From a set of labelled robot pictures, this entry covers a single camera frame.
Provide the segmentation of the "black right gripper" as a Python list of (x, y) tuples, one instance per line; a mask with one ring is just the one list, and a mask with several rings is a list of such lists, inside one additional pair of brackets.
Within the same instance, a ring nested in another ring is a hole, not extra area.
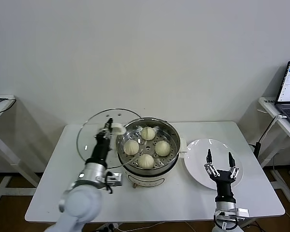
[(208, 149), (206, 156), (206, 164), (204, 165), (206, 172), (211, 180), (216, 183), (217, 196), (215, 202), (230, 202), (235, 203), (236, 199), (233, 197), (231, 184), (235, 181), (239, 173), (239, 168), (235, 164), (231, 152), (228, 153), (229, 171), (217, 170), (213, 165), (211, 149)]

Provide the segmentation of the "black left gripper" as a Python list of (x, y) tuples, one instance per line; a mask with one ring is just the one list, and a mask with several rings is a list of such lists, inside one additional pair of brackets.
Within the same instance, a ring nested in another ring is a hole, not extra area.
[(110, 117), (104, 125), (104, 129), (100, 129), (96, 134), (96, 145), (89, 158), (90, 163), (97, 163), (107, 167), (106, 158), (108, 156), (111, 142), (113, 118)]

